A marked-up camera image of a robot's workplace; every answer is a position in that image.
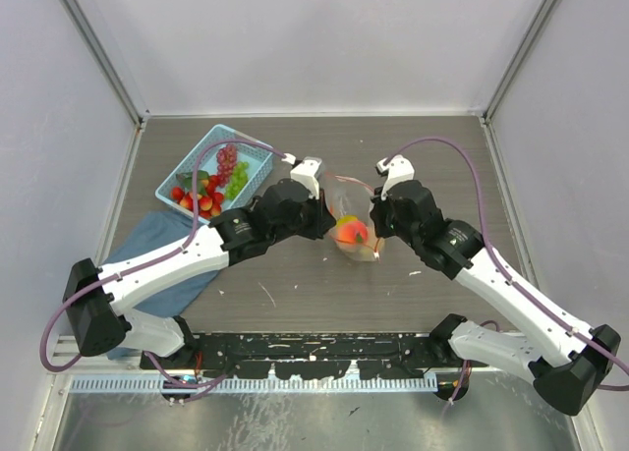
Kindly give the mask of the light blue plastic basket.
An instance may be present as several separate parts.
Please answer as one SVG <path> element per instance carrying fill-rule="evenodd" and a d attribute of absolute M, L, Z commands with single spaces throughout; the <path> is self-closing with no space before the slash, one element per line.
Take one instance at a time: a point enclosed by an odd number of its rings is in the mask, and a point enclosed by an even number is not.
<path fill-rule="evenodd" d="M 203 170 L 208 174 L 217 175 L 216 153 L 226 144 L 233 143 L 238 149 L 238 162 L 249 163 L 247 170 L 249 182 L 234 200 L 229 200 L 225 196 L 227 185 L 219 186 L 219 191 L 225 197 L 222 209 L 245 205 L 255 195 L 273 168 L 273 152 L 270 150 L 270 145 L 261 141 L 249 145 L 245 143 L 248 138 L 245 134 L 222 124 L 214 126 L 160 183 L 155 190 L 155 196 L 170 208 L 190 217 L 192 212 L 179 206 L 170 197 L 170 192 L 176 184 L 176 174 Z"/>

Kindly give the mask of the purple grape bunch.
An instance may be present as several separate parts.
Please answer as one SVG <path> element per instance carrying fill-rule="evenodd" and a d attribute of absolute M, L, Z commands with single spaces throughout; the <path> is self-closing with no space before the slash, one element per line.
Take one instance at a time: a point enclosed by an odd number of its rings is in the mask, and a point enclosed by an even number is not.
<path fill-rule="evenodd" d="M 225 187 L 229 182 L 238 162 L 238 149 L 233 143 L 228 143 L 216 153 L 218 185 Z"/>

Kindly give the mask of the orange peach fruit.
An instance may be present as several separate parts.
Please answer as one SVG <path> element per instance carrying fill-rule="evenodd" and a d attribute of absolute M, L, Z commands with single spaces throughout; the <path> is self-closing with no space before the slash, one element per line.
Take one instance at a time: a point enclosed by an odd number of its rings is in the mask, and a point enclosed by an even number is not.
<path fill-rule="evenodd" d="M 368 227 L 361 220 L 343 226 L 336 225 L 333 238 L 344 247 L 346 244 L 365 243 L 369 238 Z"/>

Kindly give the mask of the green grape bunch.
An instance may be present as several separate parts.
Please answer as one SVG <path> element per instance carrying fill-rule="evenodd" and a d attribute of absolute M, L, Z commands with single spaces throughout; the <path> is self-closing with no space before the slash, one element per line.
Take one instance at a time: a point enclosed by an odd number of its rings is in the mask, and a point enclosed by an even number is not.
<path fill-rule="evenodd" d="M 249 176 L 247 170 L 249 169 L 249 163 L 245 161 L 237 162 L 234 166 L 232 173 L 225 190 L 225 196 L 229 200 L 234 200 L 245 185 L 249 182 Z"/>

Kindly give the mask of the red strawberries pile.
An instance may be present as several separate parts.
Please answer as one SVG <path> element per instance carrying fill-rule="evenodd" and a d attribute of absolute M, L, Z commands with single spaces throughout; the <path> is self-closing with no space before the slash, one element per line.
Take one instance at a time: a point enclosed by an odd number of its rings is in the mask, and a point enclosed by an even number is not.
<path fill-rule="evenodd" d="M 170 197 L 179 206 L 189 211 L 193 211 L 194 201 L 196 201 L 198 203 L 199 216 L 202 219 L 209 220 L 222 212 L 222 203 L 225 197 L 219 189 L 217 175 L 209 174 L 209 179 L 202 181 L 200 188 L 197 187 L 195 196 L 192 189 L 184 188 L 176 180 L 176 184 L 170 192 Z"/>

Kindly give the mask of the clear zip bag orange zipper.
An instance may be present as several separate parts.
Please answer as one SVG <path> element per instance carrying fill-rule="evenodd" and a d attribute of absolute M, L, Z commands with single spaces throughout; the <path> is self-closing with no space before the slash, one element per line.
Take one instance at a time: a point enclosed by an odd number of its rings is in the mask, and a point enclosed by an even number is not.
<path fill-rule="evenodd" d="M 328 232 L 337 249 L 356 262 L 377 262 L 385 241 L 375 234 L 370 218 L 374 188 L 349 176 L 325 172 L 323 188 L 327 207 L 335 219 Z"/>

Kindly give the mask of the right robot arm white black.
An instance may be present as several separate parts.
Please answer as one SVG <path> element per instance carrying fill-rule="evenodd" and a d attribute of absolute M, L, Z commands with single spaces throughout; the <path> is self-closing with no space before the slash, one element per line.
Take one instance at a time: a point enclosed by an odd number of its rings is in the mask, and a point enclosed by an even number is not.
<path fill-rule="evenodd" d="M 454 366 L 462 359 L 500 368 L 532 384 L 567 416 L 578 415 L 601 388 L 619 333 L 607 324 L 593 327 L 544 296 L 476 228 L 444 217 L 419 181 L 376 188 L 371 219 L 379 237 L 402 240 L 427 267 L 477 294 L 522 334 L 484 331 L 451 313 L 430 334 L 437 363 Z"/>

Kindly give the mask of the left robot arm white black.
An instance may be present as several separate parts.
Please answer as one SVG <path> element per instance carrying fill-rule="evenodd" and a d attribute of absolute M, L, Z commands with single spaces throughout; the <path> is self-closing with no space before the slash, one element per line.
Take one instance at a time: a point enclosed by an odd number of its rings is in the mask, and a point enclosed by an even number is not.
<path fill-rule="evenodd" d="M 334 225 L 321 187 L 282 179 L 247 206 L 212 218 L 192 239 L 101 267 L 90 259 L 77 262 L 64 299 L 81 356 L 120 347 L 151 352 L 174 368 L 190 366 L 197 345 L 187 323 L 139 311 L 138 304 L 193 277 L 261 256 L 290 237 L 321 239 Z"/>

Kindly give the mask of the yellow star fruit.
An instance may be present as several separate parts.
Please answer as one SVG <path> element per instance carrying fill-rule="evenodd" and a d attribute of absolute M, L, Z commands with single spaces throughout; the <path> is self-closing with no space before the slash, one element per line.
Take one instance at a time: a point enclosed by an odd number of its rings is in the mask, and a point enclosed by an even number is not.
<path fill-rule="evenodd" d="M 337 220 L 338 226 L 343 226 L 347 223 L 358 221 L 358 217 L 355 215 L 345 215 Z"/>

